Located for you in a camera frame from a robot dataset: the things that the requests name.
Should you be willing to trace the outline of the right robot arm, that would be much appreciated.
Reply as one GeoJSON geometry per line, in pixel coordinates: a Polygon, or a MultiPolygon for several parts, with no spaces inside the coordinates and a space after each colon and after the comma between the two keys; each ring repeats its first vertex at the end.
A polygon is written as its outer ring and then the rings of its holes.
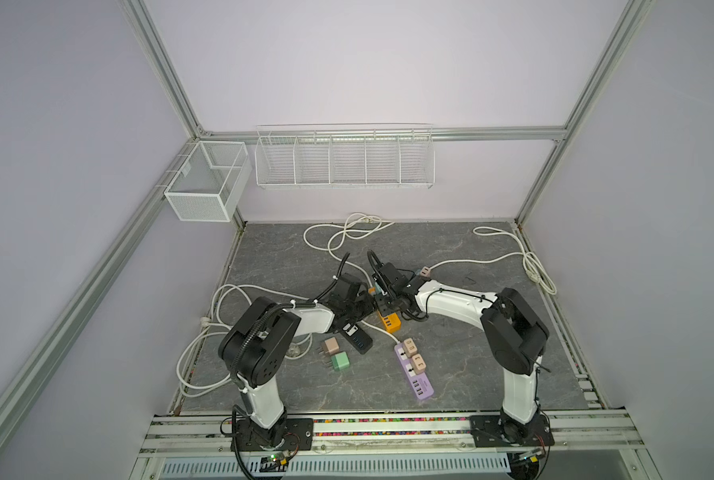
{"type": "Polygon", "coordinates": [[[378,305],[390,313],[425,321],[441,315],[481,329],[504,373],[499,426],[512,444],[543,441],[548,432],[538,400],[538,376],[549,329],[515,289],[475,292],[444,285],[427,268],[406,276],[370,250],[378,305]]]}

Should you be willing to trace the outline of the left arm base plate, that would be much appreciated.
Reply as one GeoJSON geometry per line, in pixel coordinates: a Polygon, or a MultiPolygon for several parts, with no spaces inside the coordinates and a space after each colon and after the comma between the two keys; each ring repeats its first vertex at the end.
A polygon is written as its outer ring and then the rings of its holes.
{"type": "Polygon", "coordinates": [[[272,450],[309,451],[314,439],[314,419],[283,416],[269,429],[252,420],[240,418],[232,443],[240,451],[261,452],[272,450]]]}

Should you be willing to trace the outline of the orange power strip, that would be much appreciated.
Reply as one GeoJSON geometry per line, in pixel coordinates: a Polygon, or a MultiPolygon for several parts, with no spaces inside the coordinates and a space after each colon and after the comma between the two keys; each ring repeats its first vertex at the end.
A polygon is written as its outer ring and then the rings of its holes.
{"type": "Polygon", "coordinates": [[[376,287],[370,287],[368,293],[371,295],[384,330],[389,334],[394,334],[401,328],[401,320],[396,310],[390,305],[388,297],[380,293],[376,287]]]}

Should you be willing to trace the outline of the green USB charger plug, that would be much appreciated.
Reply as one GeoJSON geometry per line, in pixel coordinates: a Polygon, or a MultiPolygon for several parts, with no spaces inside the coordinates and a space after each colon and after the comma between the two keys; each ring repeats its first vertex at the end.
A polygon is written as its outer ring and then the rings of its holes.
{"type": "Polygon", "coordinates": [[[346,352],[338,352],[330,357],[332,368],[342,371],[350,367],[351,363],[346,352]]]}

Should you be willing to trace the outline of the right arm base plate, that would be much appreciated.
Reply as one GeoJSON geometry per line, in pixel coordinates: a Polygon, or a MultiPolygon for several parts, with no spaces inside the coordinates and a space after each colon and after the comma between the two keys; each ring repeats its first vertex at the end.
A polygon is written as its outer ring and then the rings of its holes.
{"type": "Polygon", "coordinates": [[[547,418],[537,412],[527,424],[507,415],[483,414],[470,417],[476,447],[552,447],[555,439],[547,418]]]}

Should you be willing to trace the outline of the black power strip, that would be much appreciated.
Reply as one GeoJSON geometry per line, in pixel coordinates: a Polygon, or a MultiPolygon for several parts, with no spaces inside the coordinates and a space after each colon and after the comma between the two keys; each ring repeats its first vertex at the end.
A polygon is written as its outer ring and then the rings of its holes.
{"type": "Polygon", "coordinates": [[[360,354],[366,354],[373,346],[372,337],[358,324],[346,323],[340,333],[360,354]]]}

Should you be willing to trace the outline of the pink USB charger plug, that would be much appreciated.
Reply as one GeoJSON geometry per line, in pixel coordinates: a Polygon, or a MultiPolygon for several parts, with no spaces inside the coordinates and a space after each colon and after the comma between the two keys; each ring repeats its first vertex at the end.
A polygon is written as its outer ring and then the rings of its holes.
{"type": "Polygon", "coordinates": [[[321,343],[321,350],[325,355],[334,356],[341,352],[341,346],[335,337],[330,337],[321,343]]]}

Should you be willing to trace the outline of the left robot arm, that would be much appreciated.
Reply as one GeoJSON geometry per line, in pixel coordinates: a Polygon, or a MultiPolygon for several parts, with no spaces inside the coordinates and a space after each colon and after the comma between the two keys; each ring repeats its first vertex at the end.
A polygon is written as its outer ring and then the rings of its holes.
{"type": "Polygon", "coordinates": [[[374,311],[367,284],[346,273],[313,298],[282,303],[267,297],[253,300],[218,348],[252,425],[270,432],[286,416],[276,374],[294,338],[335,333],[365,354],[373,339],[359,322],[374,311]]]}

